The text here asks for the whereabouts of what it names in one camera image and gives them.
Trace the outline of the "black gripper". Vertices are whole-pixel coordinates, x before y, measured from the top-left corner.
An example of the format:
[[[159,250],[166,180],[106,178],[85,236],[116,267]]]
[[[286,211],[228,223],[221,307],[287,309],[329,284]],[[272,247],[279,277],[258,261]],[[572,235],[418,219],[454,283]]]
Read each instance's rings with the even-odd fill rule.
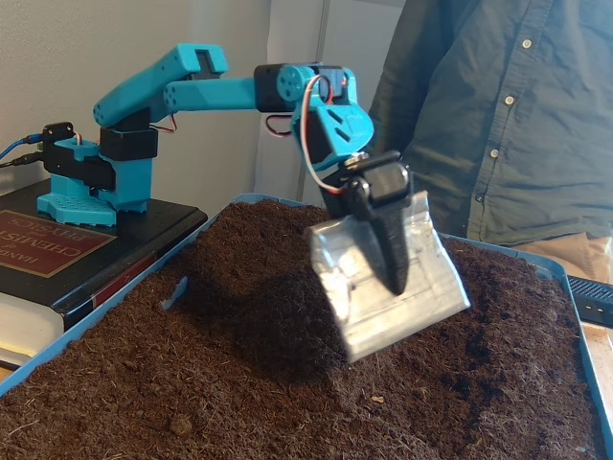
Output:
[[[308,228],[310,259],[350,362],[470,305],[434,229],[427,193],[410,203],[412,180],[395,150],[358,153],[323,179],[336,190],[320,188],[337,220]]]

